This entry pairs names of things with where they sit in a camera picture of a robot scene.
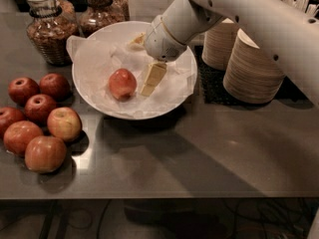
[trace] stainless steel countertop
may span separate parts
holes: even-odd
[[[26,37],[30,17],[0,14],[0,102],[7,86],[72,67],[47,65]],[[65,101],[84,134],[58,172],[28,171],[0,142],[0,199],[319,196],[319,111],[275,100],[261,108],[207,105],[196,88],[161,118],[103,116],[74,90]]]

